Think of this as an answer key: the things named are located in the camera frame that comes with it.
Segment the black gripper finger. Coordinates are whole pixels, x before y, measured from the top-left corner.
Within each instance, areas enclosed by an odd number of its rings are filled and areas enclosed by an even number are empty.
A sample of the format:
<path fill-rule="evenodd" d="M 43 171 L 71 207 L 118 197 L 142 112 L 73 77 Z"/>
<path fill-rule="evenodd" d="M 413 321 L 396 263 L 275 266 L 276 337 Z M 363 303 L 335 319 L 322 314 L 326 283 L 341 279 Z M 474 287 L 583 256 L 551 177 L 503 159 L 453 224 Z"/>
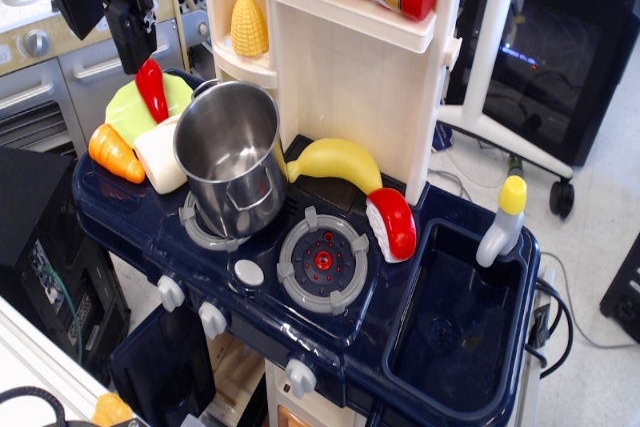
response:
<path fill-rule="evenodd" d="M 146 33 L 152 33 L 155 29 L 155 24 L 157 22 L 156 10 L 157 3 L 153 2 L 152 5 L 144 12 L 144 16 L 142 17 L 142 29 Z"/>

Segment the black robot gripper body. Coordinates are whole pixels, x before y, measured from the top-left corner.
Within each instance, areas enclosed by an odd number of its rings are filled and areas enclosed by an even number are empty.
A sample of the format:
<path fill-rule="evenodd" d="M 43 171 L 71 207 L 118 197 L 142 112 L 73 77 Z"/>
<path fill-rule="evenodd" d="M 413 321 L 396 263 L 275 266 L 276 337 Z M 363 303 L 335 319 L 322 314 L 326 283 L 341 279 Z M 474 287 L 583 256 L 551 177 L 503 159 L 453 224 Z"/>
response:
<path fill-rule="evenodd" d="M 126 74 L 134 75 L 157 48 L 156 27 L 142 29 L 142 17 L 154 0 L 109 0 L 106 18 Z"/>

